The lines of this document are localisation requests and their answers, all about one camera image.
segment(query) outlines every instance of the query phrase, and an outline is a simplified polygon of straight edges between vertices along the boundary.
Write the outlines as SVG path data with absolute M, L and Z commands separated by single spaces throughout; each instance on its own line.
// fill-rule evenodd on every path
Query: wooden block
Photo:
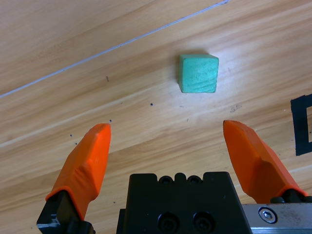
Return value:
M 219 59 L 212 55 L 181 55 L 179 86 L 183 93 L 214 93 Z

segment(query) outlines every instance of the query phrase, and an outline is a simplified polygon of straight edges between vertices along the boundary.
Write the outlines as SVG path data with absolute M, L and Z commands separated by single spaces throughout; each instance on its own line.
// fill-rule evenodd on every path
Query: green cube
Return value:
M 183 93 L 214 93 L 219 59 L 212 55 L 181 55 L 179 86 Z

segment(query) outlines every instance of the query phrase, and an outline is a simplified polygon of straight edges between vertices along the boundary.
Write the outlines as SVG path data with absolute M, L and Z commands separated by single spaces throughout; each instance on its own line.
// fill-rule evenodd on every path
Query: white line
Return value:
M 54 73 L 51 73 L 51 74 L 49 74 L 49 75 L 47 75 L 47 76 L 41 77 L 41 78 L 39 78 L 39 79 L 36 79 L 36 80 L 34 80 L 34 81 L 32 81 L 32 82 L 26 84 L 26 85 L 23 85 L 23 86 L 21 86 L 21 87 L 19 87 L 19 88 L 16 88 L 16 89 L 14 89 L 14 90 L 11 90 L 11 91 L 9 91 L 9 92 L 7 92 L 7 93 L 5 93 L 5 94 L 1 94 L 1 95 L 0 95 L 0 98 L 3 98 L 3 97 L 8 96 L 8 95 L 10 95 L 10 94 L 13 94 L 13 93 L 15 93 L 15 92 L 17 92 L 17 91 L 19 91 L 19 90 L 21 90 L 21 89 L 27 88 L 27 87 L 29 87 L 29 86 L 31 86 L 31 85 L 33 85 L 33 84 L 36 84 L 36 83 L 38 83 L 38 82 L 40 82 L 40 81 L 42 81 L 42 80 L 45 80 L 45 79 L 47 79 L 47 78 L 49 78 L 49 77 L 52 77 L 52 76 L 54 76 L 54 75 L 56 75 L 56 74 L 59 74 L 59 73 L 61 73 L 61 72 L 64 72 L 64 71 L 66 71 L 66 70 L 68 70 L 68 69 L 71 69 L 71 68 L 73 68 L 73 67 L 76 67 L 76 66 L 78 66 L 78 65 L 81 65 L 81 64 L 83 64 L 84 62 L 87 62 L 87 61 L 90 61 L 90 60 L 92 60 L 92 59 L 95 59 L 95 58 L 97 58 L 97 57 L 99 57 L 99 56 L 101 56 L 101 55 L 104 55 L 104 54 L 106 54 L 106 53 L 112 51 L 112 50 L 115 50 L 115 49 L 120 48 L 120 47 L 122 47 L 122 46 L 124 46 L 124 45 L 127 45 L 127 44 L 129 44 L 129 43 L 131 43 L 131 42 L 134 42 L 134 41 L 136 41 L 136 40 L 138 40 L 138 39 L 141 39 L 141 38 L 146 37 L 146 36 L 148 36 L 148 35 L 150 35 L 150 34 L 153 34 L 153 33 L 155 33 L 155 32 L 158 32 L 158 31 L 160 31 L 160 30 L 162 30 L 162 29 L 164 29 L 164 28 L 170 27 L 170 26 L 172 26 L 172 25 L 174 25 L 174 24 L 176 24 L 176 23 L 179 23 L 179 22 L 181 22 L 181 21 L 184 21 L 184 20 L 187 20 L 187 19 L 189 19 L 189 18 L 192 18 L 192 17 L 194 17 L 194 16 L 196 16 L 196 15 L 199 15 L 199 14 L 205 12 L 205 11 L 208 11 L 208 10 L 210 10 L 210 9 L 212 9 L 212 8 L 215 8 L 215 7 L 220 6 L 220 5 L 227 4 L 229 1 L 230 1 L 230 0 L 224 0 L 224 1 L 222 1 L 222 2 L 216 3 L 215 5 L 209 6 L 209 7 L 205 8 L 205 9 L 202 9 L 202 10 L 200 10 L 200 11 L 197 11 L 197 12 L 191 14 L 191 15 L 185 16 L 185 17 L 183 17 L 183 18 L 181 18 L 181 19 L 178 19 L 178 20 L 176 20 L 176 21 L 173 21 L 173 22 L 171 22 L 171 23 L 168 23 L 168 24 L 166 24 L 166 25 L 164 25 L 164 26 L 162 26 L 162 27 L 160 27 L 160 28 L 154 29 L 154 30 L 152 30 L 152 31 L 150 31 L 150 32 L 148 32 L 148 33 L 145 33 L 145 34 L 143 34 L 143 35 L 141 35 L 141 36 L 139 36 L 139 37 L 133 38 L 133 39 L 131 39 L 131 40 L 129 40 L 129 41 L 126 41 L 126 42 L 124 42 L 124 43 L 122 43 L 122 44 L 113 46 L 113 47 L 111 47 L 111 48 L 109 48 L 109 49 L 107 49 L 107 50 L 104 50 L 104 51 L 102 51 L 102 52 L 96 54 L 96 55 L 93 55 L 93 56 L 91 56 L 91 57 L 88 57 L 88 58 L 86 58 L 86 59 L 83 59 L 83 60 L 81 60 L 81 61 L 79 61 L 79 62 L 76 62 L 76 63 L 74 63 L 74 64 L 72 64 L 72 65 L 70 65 L 70 66 L 67 66 L 67 67 L 65 67 L 65 68 L 63 68 L 63 69 L 60 69 L 60 70 L 58 70 L 58 71 L 56 71 L 56 72 L 54 72 Z

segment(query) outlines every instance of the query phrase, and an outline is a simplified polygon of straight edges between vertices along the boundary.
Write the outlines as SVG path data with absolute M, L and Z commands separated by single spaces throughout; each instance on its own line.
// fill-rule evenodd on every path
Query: black tape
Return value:
M 309 142 L 307 108 L 312 106 L 312 94 L 291 100 L 296 155 L 312 152 L 312 142 Z

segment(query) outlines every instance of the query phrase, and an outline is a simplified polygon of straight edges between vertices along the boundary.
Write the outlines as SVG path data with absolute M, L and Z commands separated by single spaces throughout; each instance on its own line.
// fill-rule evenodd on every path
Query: wooden table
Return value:
M 67 155 L 110 120 L 107 172 L 86 216 L 98 234 L 116 233 L 133 173 L 228 171 L 241 202 L 253 202 L 232 168 L 225 119 L 254 128 L 312 194 L 312 153 L 295 156 L 290 110 L 312 93 L 312 2 L 232 0 L 140 37 L 216 3 L 1 3 L 0 233 L 39 233 Z M 214 94 L 182 94 L 177 84 L 178 56 L 198 53 L 220 59 Z

